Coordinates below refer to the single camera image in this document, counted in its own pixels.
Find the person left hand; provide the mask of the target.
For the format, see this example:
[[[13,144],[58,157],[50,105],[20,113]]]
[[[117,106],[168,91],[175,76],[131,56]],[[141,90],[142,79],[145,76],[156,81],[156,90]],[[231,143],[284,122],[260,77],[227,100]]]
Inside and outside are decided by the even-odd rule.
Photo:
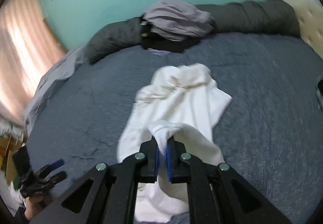
[[[41,212],[44,208],[41,206],[41,203],[47,206],[52,202],[52,195],[44,195],[44,196],[32,196],[26,198],[26,210],[25,217],[27,220],[31,220],[35,217],[39,212]]]

